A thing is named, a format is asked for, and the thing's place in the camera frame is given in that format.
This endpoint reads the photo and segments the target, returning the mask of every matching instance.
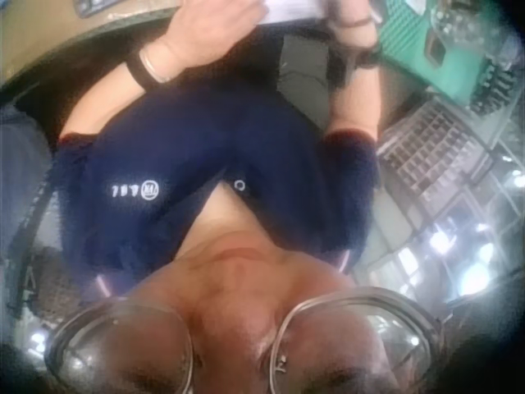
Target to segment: silver bracelet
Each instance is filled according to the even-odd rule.
[[[140,49],[139,51],[139,57],[142,63],[144,64],[144,67],[146,67],[146,70],[148,70],[149,74],[157,81],[159,84],[165,84],[169,82],[170,78],[163,78],[161,77],[156,71],[155,67],[153,67],[153,64],[149,61],[148,54],[145,51],[145,47]]]

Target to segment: person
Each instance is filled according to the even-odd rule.
[[[367,237],[381,115],[377,67],[358,67],[335,91],[321,140],[277,93],[237,80],[177,84],[184,70],[225,56],[266,13],[262,0],[185,1],[167,32],[100,80],[64,126],[54,179],[66,261],[86,300],[126,295],[122,302],[135,305],[121,314],[120,301],[110,301],[82,315],[118,316],[107,320],[113,334],[86,334],[86,341],[105,338],[95,346],[104,351],[87,357],[105,365],[89,386],[188,392],[189,383],[173,383],[173,370],[189,370],[195,393],[267,392],[269,380],[274,393],[402,386],[379,326],[370,324],[377,318],[361,309],[319,307],[288,324],[295,337],[283,323],[290,311],[342,305],[334,293],[355,290],[340,267],[357,261]],[[343,46],[376,47],[367,0],[341,0],[337,15],[330,25]],[[131,314],[143,317],[130,323],[136,305],[176,311],[170,327],[187,328],[191,351],[153,312]],[[312,337],[320,342],[305,340]],[[292,346],[292,338],[304,341]],[[270,361],[272,347],[282,349],[277,342],[289,345],[288,354],[276,350]],[[49,363],[66,363],[70,353],[53,358],[65,348],[52,346]],[[181,352],[186,367],[168,368]],[[89,364],[72,363],[68,371]],[[152,378],[154,364],[164,378]],[[75,380],[63,367],[50,369]],[[122,369],[133,390],[116,388]]]

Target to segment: hand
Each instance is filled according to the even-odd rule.
[[[267,14],[263,0],[185,0],[158,43],[184,68],[219,60]]]
[[[322,0],[326,5],[331,3],[332,9],[338,13],[338,21],[344,25],[352,25],[356,22],[365,21],[372,15],[368,0]],[[376,26],[371,21],[365,26],[344,27],[337,23],[330,23],[336,38],[342,44],[367,48],[372,47],[377,42]]]

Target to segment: eyeglass frame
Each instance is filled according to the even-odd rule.
[[[441,325],[439,321],[433,318],[425,309],[423,309],[416,302],[410,300],[409,298],[380,287],[359,287],[352,289],[351,291],[337,291],[327,295],[321,295],[319,297],[306,300],[296,305],[284,318],[282,321],[279,330],[277,331],[276,338],[272,343],[272,351],[270,353],[269,359],[269,389],[270,394],[282,394],[279,390],[279,387],[276,382],[276,372],[279,371],[277,358],[279,357],[279,349],[281,348],[281,343],[285,335],[286,329],[289,327],[293,318],[296,317],[299,313],[302,313],[309,309],[314,309],[322,307],[324,305],[332,305],[334,303],[345,302],[347,305],[371,305],[371,306],[380,306],[382,309],[388,310],[391,312],[392,309],[400,311],[403,314],[404,318],[403,323],[408,327],[412,328],[419,336],[426,339],[425,342],[428,344],[428,352],[431,354],[431,361],[438,360],[444,347],[444,338],[443,332],[441,330]],[[76,392],[76,390],[70,386],[67,382],[60,377],[58,371],[55,370],[54,364],[57,359],[57,353],[62,348],[59,346],[62,343],[69,343],[69,341],[78,334],[81,328],[87,327],[87,323],[93,322],[93,314],[97,316],[103,316],[103,310],[109,308],[110,306],[123,303],[125,305],[134,305],[144,308],[149,308],[156,310],[158,312],[168,313],[175,315],[186,328],[187,334],[187,351],[189,358],[187,360],[188,372],[187,379],[184,385],[181,385],[182,390],[178,390],[177,393],[180,394],[190,394],[192,391],[190,389],[193,371],[194,371],[194,348],[191,334],[189,333],[189,328],[184,321],[184,319],[177,313],[173,308],[166,307],[165,305],[153,305],[149,303],[137,302],[127,297],[113,297],[108,300],[101,301],[97,304],[91,305],[86,309],[82,309],[80,312],[72,315],[71,318],[67,319],[64,323],[60,324],[55,330],[53,330],[51,339],[51,346],[49,346],[44,353],[44,362],[48,371],[51,375],[64,387]],[[86,321],[85,324],[82,324],[79,329],[72,331],[70,336],[62,338],[66,335],[67,332],[71,331],[71,326],[78,326],[80,322]],[[428,371],[426,371],[419,383],[426,380]]]

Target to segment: neck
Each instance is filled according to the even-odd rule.
[[[226,184],[219,183],[182,242],[176,259],[198,254],[210,242],[234,232],[259,233],[261,224],[243,200]]]

